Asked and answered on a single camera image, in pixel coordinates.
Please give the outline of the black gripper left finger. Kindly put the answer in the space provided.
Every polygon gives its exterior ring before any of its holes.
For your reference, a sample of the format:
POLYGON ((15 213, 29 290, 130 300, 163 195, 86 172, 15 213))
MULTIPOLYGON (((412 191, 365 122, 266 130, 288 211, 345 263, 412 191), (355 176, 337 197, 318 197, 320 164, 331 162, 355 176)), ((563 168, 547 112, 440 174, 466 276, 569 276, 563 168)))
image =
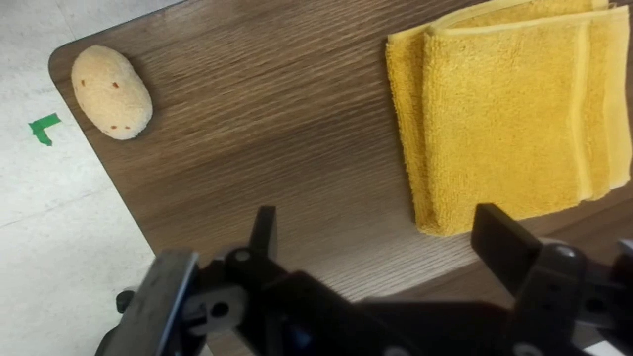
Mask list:
POLYGON ((248 249, 254 255, 272 259, 274 247, 276 247, 276 207, 260 205, 252 221, 248 249))

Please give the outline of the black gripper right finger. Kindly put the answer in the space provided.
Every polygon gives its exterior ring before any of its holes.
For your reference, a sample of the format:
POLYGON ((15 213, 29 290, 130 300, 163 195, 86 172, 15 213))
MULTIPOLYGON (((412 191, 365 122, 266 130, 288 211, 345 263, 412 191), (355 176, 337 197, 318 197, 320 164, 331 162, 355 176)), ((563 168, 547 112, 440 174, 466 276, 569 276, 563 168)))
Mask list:
POLYGON ((541 243, 496 203, 476 205, 470 245, 509 294, 519 290, 541 249, 541 243))

